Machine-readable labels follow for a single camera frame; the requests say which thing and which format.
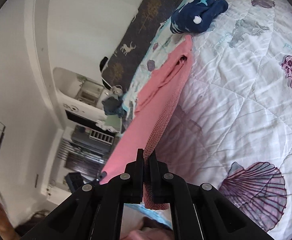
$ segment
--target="pink cloth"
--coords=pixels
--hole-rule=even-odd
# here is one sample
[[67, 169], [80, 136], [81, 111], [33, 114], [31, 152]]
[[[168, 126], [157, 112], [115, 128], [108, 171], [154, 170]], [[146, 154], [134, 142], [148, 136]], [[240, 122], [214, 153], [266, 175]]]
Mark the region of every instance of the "pink cloth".
[[174, 240], [174, 233], [160, 228], [150, 228], [145, 232], [134, 230], [122, 240]]
[[[142, 104], [137, 106], [138, 111], [136, 110], [135, 118], [108, 159], [103, 169], [103, 171], [107, 172], [107, 176], [101, 181], [102, 184], [123, 173], [126, 164], [136, 160], [137, 149], [145, 149], [159, 117], [162, 116], [163, 109], [167, 108], [167, 103], [171, 104], [169, 100], [171, 100], [172, 96], [175, 98], [174, 102], [177, 100], [176, 104], [169, 107], [170, 109], [173, 108], [173, 113], [183, 87], [182, 84], [185, 84], [191, 70], [193, 61], [191, 48], [191, 36], [187, 35], [185, 41], [168, 55], [167, 61], [156, 71], [154, 78], [152, 75], [148, 83], [138, 94], [138, 104], [139, 102]], [[187, 60], [180, 62], [183, 56], [187, 57]], [[155, 137], [155, 141], [159, 141], [158, 135]]]

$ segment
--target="bed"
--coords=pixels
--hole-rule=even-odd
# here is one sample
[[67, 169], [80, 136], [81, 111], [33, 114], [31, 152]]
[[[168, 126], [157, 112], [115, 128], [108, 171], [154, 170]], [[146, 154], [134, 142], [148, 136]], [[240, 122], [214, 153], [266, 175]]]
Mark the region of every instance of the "bed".
[[[226, 1], [192, 36], [192, 69], [156, 155], [188, 183], [214, 185], [274, 239], [291, 239], [292, 6]], [[158, 28], [124, 97], [128, 128], [152, 72], [185, 40], [169, 27]]]

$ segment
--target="black device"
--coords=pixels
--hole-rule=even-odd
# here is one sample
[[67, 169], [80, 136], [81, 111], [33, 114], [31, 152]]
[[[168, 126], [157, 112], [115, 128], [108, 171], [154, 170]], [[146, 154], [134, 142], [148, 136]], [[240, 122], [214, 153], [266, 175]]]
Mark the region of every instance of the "black device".
[[186, 183], [155, 152], [145, 165], [142, 149], [125, 173], [103, 185], [83, 185], [22, 240], [119, 239], [124, 203], [142, 201], [145, 177], [154, 203], [170, 204], [175, 240], [272, 240], [211, 184]]

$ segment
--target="light blue star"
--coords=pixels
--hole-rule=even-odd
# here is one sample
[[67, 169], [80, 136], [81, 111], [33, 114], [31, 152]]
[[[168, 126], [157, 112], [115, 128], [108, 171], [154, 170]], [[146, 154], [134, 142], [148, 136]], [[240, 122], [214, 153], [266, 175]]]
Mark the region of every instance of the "light blue star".
[[207, 0], [200, 0], [199, 3], [203, 3], [204, 5], [208, 6], [208, 4], [207, 4]]

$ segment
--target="white wall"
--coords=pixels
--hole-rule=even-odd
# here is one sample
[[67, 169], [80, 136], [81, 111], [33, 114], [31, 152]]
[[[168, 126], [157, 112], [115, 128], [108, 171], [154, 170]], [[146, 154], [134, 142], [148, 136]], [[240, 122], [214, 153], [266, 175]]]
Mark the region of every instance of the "white wall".
[[61, 67], [101, 83], [99, 63], [110, 57], [142, 0], [50, 0], [48, 50]]
[[57, 131], [30, 67], [24, 5], [25, 0], [8, 0], [0, 10], [0, 120], [6, 125], [0, 191], [14, 226], [44, 201], [43, 170]]

